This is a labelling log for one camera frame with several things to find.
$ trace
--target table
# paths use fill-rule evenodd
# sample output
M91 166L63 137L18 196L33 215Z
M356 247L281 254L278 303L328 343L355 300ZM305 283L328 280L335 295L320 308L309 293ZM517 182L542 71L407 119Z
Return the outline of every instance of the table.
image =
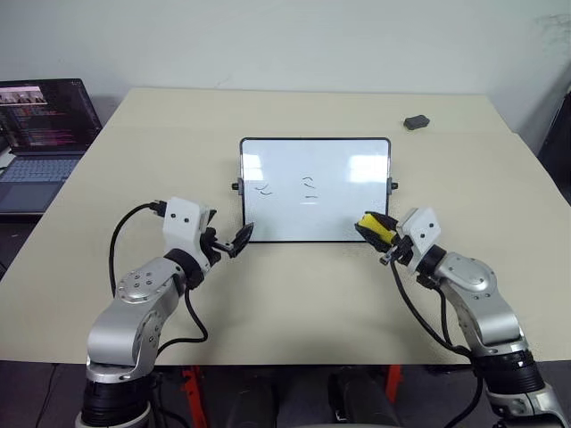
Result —
M428 128L404 129L417 114ZM90 326L111 300L112 230L136 204L201 201L218 210L219 236L233 236L241 204L230 184L245 136L389 137L400 183L391 215L434 207L442 247L493 267L536 358L571 358L570 209L484 96L154 88L128 94L0 283L0 358L85 361ZM162 247L161 220L137 214L118 242L117 275ZM435 293L402 276L438 326ZM159 364L464 362L424 333L365 243L252 244L192 299L210 339L171 347ZM180 304L161 339L198 334Z

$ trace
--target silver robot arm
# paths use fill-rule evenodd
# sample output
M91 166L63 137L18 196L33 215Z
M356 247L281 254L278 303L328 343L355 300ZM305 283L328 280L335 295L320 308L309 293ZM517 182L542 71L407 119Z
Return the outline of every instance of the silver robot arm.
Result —
M435 245L440 235L429 208L413 209L397 223L369 212L355 225L384 255L398 261L427 288L440 288L456 310L476 373L499 427L565 427L568 421L553 389L543 381L514 311L501 297L494 272L483 262Z
M166 254L125 275L96 319L87 339L87 387L77 428L147 425L150 373L164 323L179 297L185 294L187 300L220 260L215 249L235 257L252 234L250 224L232 243L219 243L208 227L216 211L179 198L155 202L153 208L164 217Z

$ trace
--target whiteboard frame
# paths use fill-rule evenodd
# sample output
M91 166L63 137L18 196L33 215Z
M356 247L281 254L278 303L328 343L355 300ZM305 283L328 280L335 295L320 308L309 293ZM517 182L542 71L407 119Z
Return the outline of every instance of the whiteboard frame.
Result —
M381 214L388 215L389 211L389 195L392 192L392 179L391 179L391 148L392 143L391 140L386 136L355 136L355 137L347 137L347 136L246 136L240 140L240 180L238 184L239 192L242 197L242 225L245 226L246 224L246 210L245 210L245 191L244 191L244 160L243 160L243 144L244 141L248 140L273 140L273 141L284 141L284 140L304 140L304 141L323 141L323 140L385 140L388 144L387 150L387 157L386 157L386 189L385 189L385 212ZM251 241L251 243L364 243L365 240L361 239L358 241Z

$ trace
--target black cable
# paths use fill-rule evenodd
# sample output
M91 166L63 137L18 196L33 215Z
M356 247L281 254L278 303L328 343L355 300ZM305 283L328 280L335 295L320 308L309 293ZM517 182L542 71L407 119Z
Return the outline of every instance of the black cable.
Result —
M125 214L125 216L123 216L120 222L117 223L117 226L113 231L111 243L109 245L109 282L111 283L111 293L113 297L115 297L115 289L117 288L115 283L115 243L117 242L117 237L119 236L119 232L127 220L129 220L133 214L137 213L140 210L144 210L145 208L151 208L151 203L138 205L133 210L129 211L127 214Z
M161 353L165 349L167 349L170 345L174 345L176 343L202 343L206 342L206 340L208 339L208 330L206 330L206 327L204 326L203 322L196 315L196 312L194 312L193 305L190 303L190 287L187 287L185 289L185 304L186 304L186 310L188 310L190 317L194 320L196 325L198 325L198 328L200 328L203 337L196 337L196 338L179 337L177 339L172 339L168 342L165 342L159 347L159 350L157 351L157 357L159 357L159 355L161 355Z
M444 297L444 293L442 292L442 290L436 289L436 291L438 292L438 294L440 295L440 298L441 298L441 302L440 302L440 304L441 304L441 306L440 306L441 324L442 324L444 339L442 337L440 337L437 332L434 331L434 329L430 326L430 324L427 323L427 321L420 315L418 310L415 308L414 304L410 300L409 295L404 290L404 286L402 285L401 277L399 276L399 272L397 271L396 266L394 265L394 261L391 262L391 270L393 271L394 282L396 283L396 286L399 290L399 293L402 296L402 299L404 300L404 303L410 309L410 312L412 312L412 315L417 319L417 321L426 330L426 332L428 334L430 334L430 336L433 339L435 339L438 343L440 343L444 348L446 348L447 350L450 350L450 351L452 351L458 355L469 358L470 362L471 362L472 361L472 353L470 352L469 349L467 349L464 346L454 346L451 343L450 335L448 332L448 322L446 319L446 299ZM477 378L477 386L476 386L476 392L474 393L474 397L472 398L472 400L470 401L468 406L464 410L462 410L461 413L459 413L457 416L455 416L449 423L447 423L444 428L452 428L454 425L456 425L460 421L464 420L470 413L472 413L472 411L478 405L478 402L480 401L480 398L482 397L482 390L484 388L484 379L482 378L482 376L478 376L478 375L476 376L476 378Z
M155 385L153 385L151 387L150 402L151 402L151 411L153 412L154 427L155 428L166 428L166 426L161 423L161 419L159 419L159 407L157 406L157 399L154 397L154 390L155 390L155 388L157 388L159 386L159 383L155 377L153 379L154 379Z
M159 411L163 413L165 416L169 417L170 419L174 419L175 421L177 421L181 426L183 426L183 428L190 428L188 422L181 415L177 415L176 413L170 412L169 410L166 410L165 408L162 407L159 408Z
M468 404L468 406L464 410L462 410L462 412L458 414L458 416L454 417L449 423L447 423L444 426L444 428L452 428L452 426L455 426L456 424L466 419L466 417L470 413L472 413L472 411L474 411L474 409L480 402L480 398L482 397L482 390L484 389L484 379L482 378L482 376L478 376L477 380L478 383L476 386L476 391L474 392L474 397L472 397L470 404Z
M159 387L157 388L157 395L159 396L159 408L158 410L161 412L162 418L162 426L163 428L169 428L169 423L167 422L166 415L164 413L164 404L162 402L162 374L159 374Z
M430 324L427 323L427 321L422 317L422 315L420 315L420 313L418 312L418 310L415 308L414 304L410 300L409 295L404 290L404 286L402 285L401 277L399 276L399 273L396 270L396 266L394 265L394 261L391 261L391 270L393 271L394 282L396 283L396 287L399 290L399 293L401 294L402 299L404 300L404 303L407 305L410 312L412 312L412 315L414 316L414 318L417 319L417 321L420 323L420 325L422 325L422 327L425 329L425 331L430 335L430 337L432 337L435 341L437 341L440 345L442 345L447 350L454 352L455 354L461 355L463 357L469 358L471 360L472 359L472 353L466 347L454 346L454 345L447 343L442 337L440 337L438 335L437 332L434 331L434 329L430 326Z
M182 417L181 415L175 413L175 412L171 412L170 410L167 410L164 407L163 401L162 401L162 382L163 382L163 378L162 378L162 374L160 374L160 380L158 382L158 387L157 387L157 395L159 397L159 406L158 406L158 411L161 413L162 415L162 426L164 428L169 428L169 424L167 423L167 420L165 417L169 417L170 419L174 419L175 421L177 421L179 424L181 424L184 428L190 428L190 425L188 424L188 422L186 421L186 419L184 417Z
M54 381L55 370L57 369L58 366L59 366L58 363L52 364L52 373L50 373L50 380L47 383L46 395L44 396L42 407L40 408L39 413L37 414L36 424L34 425L36 428L39 427L39 423L42 421L42 417L44 417L44 414L46 413L47 405L52 396L52 382Z
M440 323L443 329L443 336L446 343L452 345L452 340L450 338L450 333L448 332L448 318L446 316L446 297L440 288L434 288L434 290L440 296Z

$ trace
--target whiteboard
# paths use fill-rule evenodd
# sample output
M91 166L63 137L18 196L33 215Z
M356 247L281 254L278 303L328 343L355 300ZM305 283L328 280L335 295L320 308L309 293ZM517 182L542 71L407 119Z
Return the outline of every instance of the whiteboard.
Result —
M363 241L354 224L387 212L387 138L245 138L244 223L253 242Z

